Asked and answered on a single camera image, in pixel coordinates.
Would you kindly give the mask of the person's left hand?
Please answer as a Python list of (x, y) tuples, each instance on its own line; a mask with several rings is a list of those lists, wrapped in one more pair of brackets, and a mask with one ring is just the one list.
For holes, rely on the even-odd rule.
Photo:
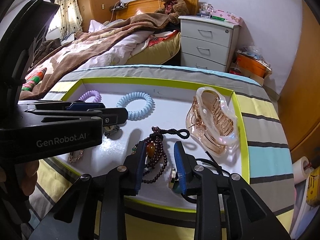
[(1, 190), (4, 193), (29, 197), (37, 183), (38, 160), (23, 164), (1, 164)]

